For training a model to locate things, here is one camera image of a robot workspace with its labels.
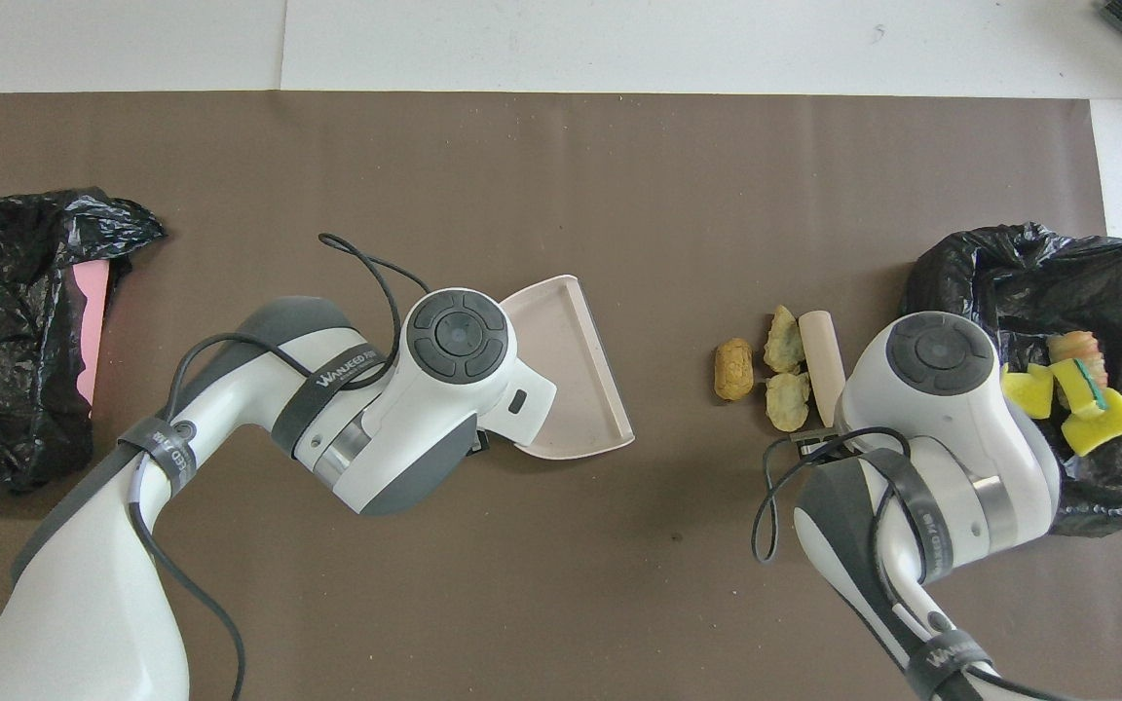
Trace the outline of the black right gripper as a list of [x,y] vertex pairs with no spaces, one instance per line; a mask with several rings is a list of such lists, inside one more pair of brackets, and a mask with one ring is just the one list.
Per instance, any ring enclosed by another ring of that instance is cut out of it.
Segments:
[[861,454],[850,433],[828,427],[797,431],[791,434],[791,444],[804,464],[827,464]]

